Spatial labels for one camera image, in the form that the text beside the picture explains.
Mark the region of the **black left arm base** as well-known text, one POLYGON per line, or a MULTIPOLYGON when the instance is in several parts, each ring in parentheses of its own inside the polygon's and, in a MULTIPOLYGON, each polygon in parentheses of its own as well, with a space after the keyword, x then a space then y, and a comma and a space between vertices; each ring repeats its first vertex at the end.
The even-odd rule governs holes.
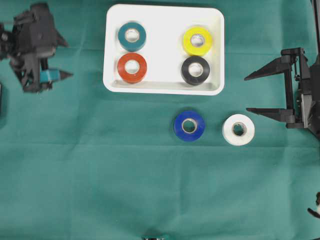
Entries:
POLYGON ((0 84, 0 114, 2 112, 2 96, 3 96, 3 87, 2 87, 2 84, 0 84))

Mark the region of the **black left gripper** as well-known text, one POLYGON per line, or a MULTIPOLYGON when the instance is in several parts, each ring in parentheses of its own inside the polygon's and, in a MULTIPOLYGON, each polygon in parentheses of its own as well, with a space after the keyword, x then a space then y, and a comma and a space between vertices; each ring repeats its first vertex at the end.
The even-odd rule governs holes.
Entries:
MULTIPOLYGON (((62 46, 67 48, 69 44, 59 31, 54 29, 54 47, 62 46)), ((48 58, 56 53, 55 48, 44 49, 40 52, 21 52, 12 51, 9 53, 9 64, 15 73, 18 81, 25 93, 40 93, 52 88, 51 82, 61 81, 72 77, 73 74, 59 69, 47 69, 41 71, 42 62, 48 67, 48 58)))

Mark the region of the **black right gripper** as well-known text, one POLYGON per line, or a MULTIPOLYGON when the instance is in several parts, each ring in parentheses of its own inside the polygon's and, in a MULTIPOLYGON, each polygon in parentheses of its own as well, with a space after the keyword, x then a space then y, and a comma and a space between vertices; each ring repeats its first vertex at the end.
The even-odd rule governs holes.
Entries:
POLYGON ((286 123, 288 129, 308 129, 317 139, 320 138, 320 55, 315 63, 309 68, 308 59, 304 55, 303 48, 288 48, 281 50, 281 57, 278 57, 262 68, 254 71, 244 78, 245 81, 267 77, 271 75, 292 71, 299 60, 299 76, 302 80, 299 97, 299 115, 296 119, 293 109, 284 108, 246 108, 248 112, 262 115, 278 122, 286 123))

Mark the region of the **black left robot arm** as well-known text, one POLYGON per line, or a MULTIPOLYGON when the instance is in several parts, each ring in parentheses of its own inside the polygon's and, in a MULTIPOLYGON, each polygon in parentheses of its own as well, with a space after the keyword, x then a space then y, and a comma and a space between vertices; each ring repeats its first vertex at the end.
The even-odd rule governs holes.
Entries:
POLYGON ((73 76, 70 72, 49 68, 48 64, 57 47, 67 45, 52 22, 17 22, 12 31, 0 25, 0 59, 9 59, 25 93, 50 90, 54 82, 73 76))

